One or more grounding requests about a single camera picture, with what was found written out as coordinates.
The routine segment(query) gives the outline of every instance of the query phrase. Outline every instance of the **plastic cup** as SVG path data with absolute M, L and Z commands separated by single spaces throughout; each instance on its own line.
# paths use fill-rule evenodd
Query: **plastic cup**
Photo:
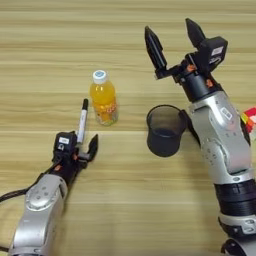
M 147 125 L 147 144 L 152 153 L 168 157 L 179 150 L 187 126 L 186 116 L 180 109 L 172 105 L 156 106 L 147 115 Z

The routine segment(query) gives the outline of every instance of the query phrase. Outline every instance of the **plastic bottle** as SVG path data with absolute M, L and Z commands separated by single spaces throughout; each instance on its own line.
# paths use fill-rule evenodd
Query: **plastic bottle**
M 96 119 L 100 124 L 109 126 L 117 121 L 115 87 L 103 70 L 97 70 L 93 73 L 93 81 L 90 95 Z

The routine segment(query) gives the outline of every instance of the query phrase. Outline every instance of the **wood grain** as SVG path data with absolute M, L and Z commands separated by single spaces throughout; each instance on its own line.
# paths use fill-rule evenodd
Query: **wood grain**
M 87 142 L 98 133 L 99 153 L 71 191 L 54 255 L 218 252 L 225 241 L 191 135 L 184 134 L 181 150 L 168 159 L 146 146 L 147 112 L 189 102 L 171 79 L 155 81 L 144 26 L 159 35 L 174 65 L 193 51 L 186 17 L 207 36 L 229 41 L 214 76 L 238 109 L 254 106 L 254 0 L 0 1 L 1 194 L 26 187 L 49 166 L 55 134 L 77 127 L 94 70 L 108 71 L 117 90 L 117 124 L 102 127 L 89 110 Z M 252 151 L 255 165 L 256 144 Z M 10 244 L 22 211 L 22 198 L 1 204 L 0 244 Z

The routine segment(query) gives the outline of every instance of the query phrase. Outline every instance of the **white bottle cap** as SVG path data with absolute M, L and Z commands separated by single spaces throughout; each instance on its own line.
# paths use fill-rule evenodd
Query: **white bottle cap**
M 93 81 L 95 84 L 104 84 L 107 81 L 107 73 L 103 70 L 97 70 L 93 73 Z

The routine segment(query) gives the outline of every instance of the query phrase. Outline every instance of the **orange liquid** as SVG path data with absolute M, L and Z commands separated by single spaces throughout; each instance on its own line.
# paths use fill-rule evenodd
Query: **orange liquid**
M 115 87 L 110 81 L 104 84 L 93 83 L 90 95 L 97 121 L 102 125 L 111 125 L 117 121 Z

